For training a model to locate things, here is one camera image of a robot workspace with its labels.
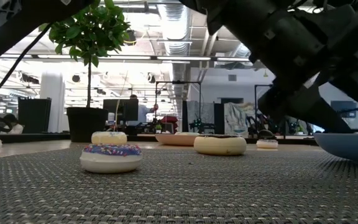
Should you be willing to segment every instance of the person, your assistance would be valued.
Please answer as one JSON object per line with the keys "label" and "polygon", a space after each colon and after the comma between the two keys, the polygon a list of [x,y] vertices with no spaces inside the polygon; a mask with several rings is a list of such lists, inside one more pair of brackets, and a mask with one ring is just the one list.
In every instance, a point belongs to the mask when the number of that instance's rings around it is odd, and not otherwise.
{"label": "person", "polygon": [[12,130],[9,133],[3,133],[1,134],[22,134],[23,132],[23,126],[19,124],[19,121],[13,114],[7,114],[4,116],[4,119],[12,125]]}
{"label": "person", "polygon": [[[131,95],[129,97],[131,100],[137,99],[136,95]],[[158,110],[158,105],[154,105],[153,108],[147,108],[145,105],[139,105],[137,109],[137,121],[128,121],[128,126],[137,126],[139,123],[147,122],[147,114],[154,113]]]}

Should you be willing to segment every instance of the small tree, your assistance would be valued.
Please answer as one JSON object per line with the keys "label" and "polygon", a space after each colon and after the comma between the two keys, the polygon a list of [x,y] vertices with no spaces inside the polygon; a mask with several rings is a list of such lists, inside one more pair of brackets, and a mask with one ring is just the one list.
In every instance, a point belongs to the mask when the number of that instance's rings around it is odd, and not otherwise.
{"label": "small tree", "polygon": [[62,54],[63,48],[69,47],[70,57],[75,61],[82,58],[88,66],[88,98],[86,107],[91,106],[92,64],[99,65],[100,57],[108,57],[108,52],[120,52],[124,40],[129,39],[126,32],[129,22],[124,21],[122,9],[115,6],[112,0],[100,0],[81,10],[68,19],[56,22],[51,27],[49,39],[57,43],[56,54]]}

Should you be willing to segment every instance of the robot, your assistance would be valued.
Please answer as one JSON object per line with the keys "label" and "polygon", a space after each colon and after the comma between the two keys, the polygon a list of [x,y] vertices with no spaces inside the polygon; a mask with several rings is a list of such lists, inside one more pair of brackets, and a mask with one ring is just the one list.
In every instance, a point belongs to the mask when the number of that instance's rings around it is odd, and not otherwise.
{"label": "robot", "polygon": [[[0,55],[39,25],[61,21],[93,3],[5,1],[0,7]],[[317,14],[297,9],[307,0],[179,1],[207,15],[210,34],[226,26],[250,49],[251,62],[259,60],[275,74],[272,87],[258,101],[264,114],[275,121],[289,115],[327,132],[352,133],[318,87],[329,82],[358,101],[358,0],[314,0],[324,9]],[[316,81],[306,86],[317,73]]]}

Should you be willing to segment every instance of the plant stem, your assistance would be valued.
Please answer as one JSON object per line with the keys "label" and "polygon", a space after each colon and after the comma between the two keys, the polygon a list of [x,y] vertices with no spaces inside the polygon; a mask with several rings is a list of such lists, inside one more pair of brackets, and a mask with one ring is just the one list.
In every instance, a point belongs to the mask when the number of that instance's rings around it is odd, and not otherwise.
{"label": "plant stem", "polygon": [[91,107],[91,78],[92,78],[92,62],[89,60],[88,64],[88,97],[86,99],[86,107]]}

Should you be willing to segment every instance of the gray mat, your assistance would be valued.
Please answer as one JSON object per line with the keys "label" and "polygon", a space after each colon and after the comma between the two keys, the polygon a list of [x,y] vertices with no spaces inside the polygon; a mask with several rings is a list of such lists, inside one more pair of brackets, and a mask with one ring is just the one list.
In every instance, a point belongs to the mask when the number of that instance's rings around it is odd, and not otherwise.
{"label": "gray mat", "polygon": [[0,223],[358,223],[358,166],[325,152],[144,150],[90,174],[80,150],[0,158]]}

